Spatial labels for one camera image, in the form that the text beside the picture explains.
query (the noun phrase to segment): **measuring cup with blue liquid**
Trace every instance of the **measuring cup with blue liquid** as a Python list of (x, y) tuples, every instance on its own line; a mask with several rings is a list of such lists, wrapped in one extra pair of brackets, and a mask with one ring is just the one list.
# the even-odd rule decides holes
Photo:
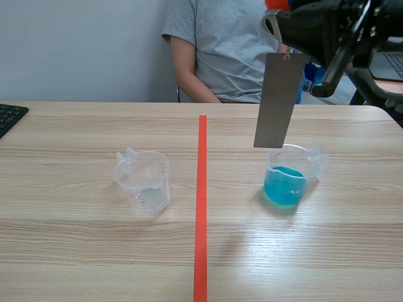
[(264, 191), (275, 203), (292, 206), (303, 198), (309, 184), (319, 179), (327, 166), (328, 155), (316, 148), (284, 145), (268, 152)]

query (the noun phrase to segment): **empty measuring cup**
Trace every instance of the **empty measuring cup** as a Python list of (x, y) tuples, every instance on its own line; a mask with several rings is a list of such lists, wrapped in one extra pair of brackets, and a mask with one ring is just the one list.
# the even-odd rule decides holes
[(264, 191), (281, 205), (297, 204), (307, 192), (309, 184), (322, 176), (328, 155), (320, 148), (284, 145), (268, 152)]
[(155, 213), (169, 202), (169, 161), (158, 152), (136, 152), (128, 148), (126, 156), (116, 154), (116, 182), (140, 211)]

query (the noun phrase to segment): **person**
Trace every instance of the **person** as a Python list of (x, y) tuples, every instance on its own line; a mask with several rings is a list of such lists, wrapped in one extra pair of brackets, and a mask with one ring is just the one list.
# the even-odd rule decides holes
[(263, 0), (171, 0), (162, 37), (179, 88), (195, 103), (260, 103), (266, 54), (286, 52), (263, 30)]

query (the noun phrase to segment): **white wall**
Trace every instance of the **white wall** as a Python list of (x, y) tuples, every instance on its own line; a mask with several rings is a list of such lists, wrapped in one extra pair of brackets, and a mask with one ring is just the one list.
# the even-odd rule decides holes
[(176, 101), (169, 0), (0, 0), (0, 100)]

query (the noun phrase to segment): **red tape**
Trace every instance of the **red tape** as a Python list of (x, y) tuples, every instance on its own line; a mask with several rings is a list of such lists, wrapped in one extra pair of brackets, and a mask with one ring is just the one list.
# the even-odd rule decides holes
[(207, 116), (199, 119), (193, 302), (207, 302)]

